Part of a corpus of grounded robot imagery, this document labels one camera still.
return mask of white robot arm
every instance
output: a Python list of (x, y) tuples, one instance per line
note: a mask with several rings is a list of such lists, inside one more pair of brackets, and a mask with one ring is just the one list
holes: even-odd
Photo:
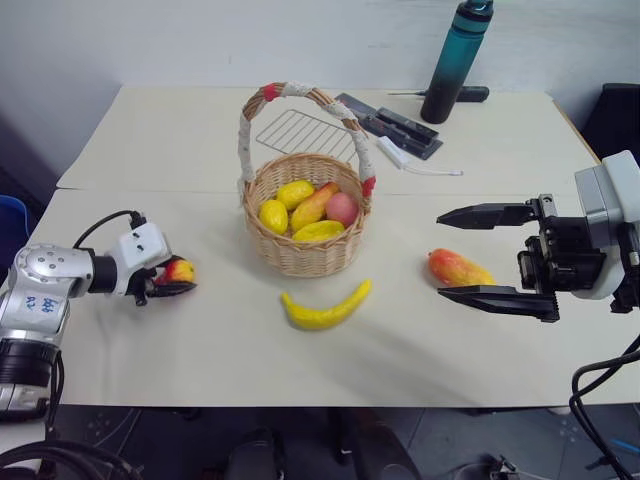
[(104, 256), (91, 250), (37, 244), (24, 247), (0, 297), (0, 421), (42, 417), (69, 299), (85, 293), (132, 293), (132, 276), (171, 258), (156, 225), (122, 235)]

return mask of yellow banana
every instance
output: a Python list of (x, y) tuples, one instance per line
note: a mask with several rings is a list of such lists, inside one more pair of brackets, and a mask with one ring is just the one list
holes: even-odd
[(351, 315), (370, 291), (371, 280), (367, 279), (342, 303), (326, 310), (314, 310), (297, 305), (286, 292), (282, 293), (281, 298), (293, 323), (307, 330), (321, 330), (334, 327)]

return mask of wire rack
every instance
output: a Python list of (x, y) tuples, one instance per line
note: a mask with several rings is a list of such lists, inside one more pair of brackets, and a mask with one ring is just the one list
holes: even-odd
[(284, 154), (322, 153), (347, 163), (356, 156), (351, 136), (344, 128), (294, 109), (267, 125), (256, 141)]

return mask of mango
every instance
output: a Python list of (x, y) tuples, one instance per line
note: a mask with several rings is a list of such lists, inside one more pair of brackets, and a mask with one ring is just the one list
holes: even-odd
[(427, 264), (431, 273), (448, 287), (496, 284), (487, 270), (446, 248), (429, 253)]
[(287, 209), (278, 200), (267, 200), (260, 207), (260, 221), (273, 233), (282, 235), (289, 224)]
[(309, 198), (302, 201), (291, 215), (291, 230), (293, 233), (310, 223), (322, 219), (329, 199), (340, 191), (335, 182), (329, 182), (319, 188)]
[(287, 210), (293, 210), (315, 192), (309, 180), (296, 180), (281, 186), (276, 193), (276, 200), (284, 203)]
[(294, 242), (324, 242), (344, 232), (344, 225), (335, 220), (310, 223), (293, 234)]

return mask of teal water bottle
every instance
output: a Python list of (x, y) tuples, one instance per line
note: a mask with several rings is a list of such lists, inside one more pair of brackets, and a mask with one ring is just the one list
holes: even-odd
[(492, 16), (493, 0), (458, 5), (420, 110), (424, 121), (442, 123), (449, 117)]

